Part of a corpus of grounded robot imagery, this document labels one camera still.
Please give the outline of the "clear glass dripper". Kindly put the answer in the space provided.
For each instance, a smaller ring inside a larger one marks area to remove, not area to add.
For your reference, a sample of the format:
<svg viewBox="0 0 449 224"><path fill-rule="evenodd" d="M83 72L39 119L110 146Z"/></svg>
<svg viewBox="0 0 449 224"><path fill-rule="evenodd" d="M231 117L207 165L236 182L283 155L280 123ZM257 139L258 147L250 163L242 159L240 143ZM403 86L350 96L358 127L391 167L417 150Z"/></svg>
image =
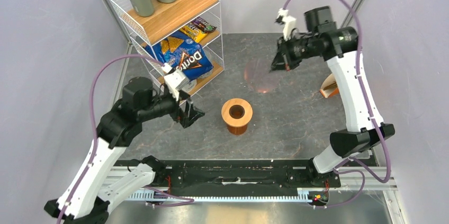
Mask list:
<svg viewBox="0 0 449 224"><path fill-rule="evenodd" d="M271 60L254 58L245 65L244 79L254 92L266 94L279 86L284 73L283 70L271 70Z"/></svg>

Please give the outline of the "amber glass carafe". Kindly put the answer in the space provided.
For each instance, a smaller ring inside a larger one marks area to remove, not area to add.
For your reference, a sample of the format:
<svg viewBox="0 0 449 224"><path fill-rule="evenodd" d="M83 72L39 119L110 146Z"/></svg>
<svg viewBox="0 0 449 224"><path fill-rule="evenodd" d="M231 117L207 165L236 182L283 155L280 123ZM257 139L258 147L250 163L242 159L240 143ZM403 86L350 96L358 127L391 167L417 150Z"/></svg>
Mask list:
<svg viewBox="0 0 449 224"><path fill-rule="evenodd" d="M248 128L248 125L244 125L244 126L242 126L242 127L234 127L234 126L227 125L228 131L229 131L231 134L237 135L237 136L238 136L238 135L241 135L241 134L243 134L243 133L245 133L246 130L247 130L247 128Z"/></svg>

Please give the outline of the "wooden ring dripper holder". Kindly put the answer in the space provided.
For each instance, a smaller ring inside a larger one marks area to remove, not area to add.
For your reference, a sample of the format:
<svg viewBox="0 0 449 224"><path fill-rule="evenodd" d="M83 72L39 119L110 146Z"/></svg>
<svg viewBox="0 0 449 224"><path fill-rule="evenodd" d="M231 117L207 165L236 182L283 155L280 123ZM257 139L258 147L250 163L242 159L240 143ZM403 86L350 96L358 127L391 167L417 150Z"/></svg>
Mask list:
<svg viewBox="0 0 449 224"><path fill-rule="evenodd" d="M242 98L229 99L221 108L223 121L235 128L244 127L253 117L250 103Z"/></svg>

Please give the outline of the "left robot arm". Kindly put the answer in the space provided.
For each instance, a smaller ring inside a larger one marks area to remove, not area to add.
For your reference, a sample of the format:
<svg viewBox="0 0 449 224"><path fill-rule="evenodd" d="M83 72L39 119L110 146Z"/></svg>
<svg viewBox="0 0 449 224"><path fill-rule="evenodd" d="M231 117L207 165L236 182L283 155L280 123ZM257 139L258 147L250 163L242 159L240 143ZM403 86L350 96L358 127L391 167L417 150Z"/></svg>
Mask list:
<svg viewBox="0 0 449 224"><path fill-rule="evenodd" d="M164 88L154 93L152 80L132 78L122 89L122 98L104 114L96 128L96 138L69 188L58 199L49 200L44 210L58 223L105 223L112 211L138 189L165 182L165 165L154 156L139 161L135 169L118 181L105 186L104 180L119 157L142 132L146 121L169 115L183 128L191 126L205 113L197 109L190 96L181 109L177 100Z"/></svg>

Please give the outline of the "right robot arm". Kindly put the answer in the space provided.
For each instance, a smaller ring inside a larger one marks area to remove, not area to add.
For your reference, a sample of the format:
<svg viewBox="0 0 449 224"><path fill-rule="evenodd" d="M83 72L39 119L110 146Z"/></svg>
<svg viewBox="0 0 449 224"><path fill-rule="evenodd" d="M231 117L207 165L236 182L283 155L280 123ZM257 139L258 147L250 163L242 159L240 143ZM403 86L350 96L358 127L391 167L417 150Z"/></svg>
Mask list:
<svg viewBox="0 0 449 224"><path fill-rule="evenodd" d="M306 166L306 180L320 186L341 163L363 153L395 134L375 109L369 85L363 76L363 56L357 31L338 28L330 7L305 12L307 32L294 34L296 18L279 9L276 23L284 26L270 70L290 71L308 58L321 57L331 70L344 106L346 128L330 134L330 145Z"/></svg>

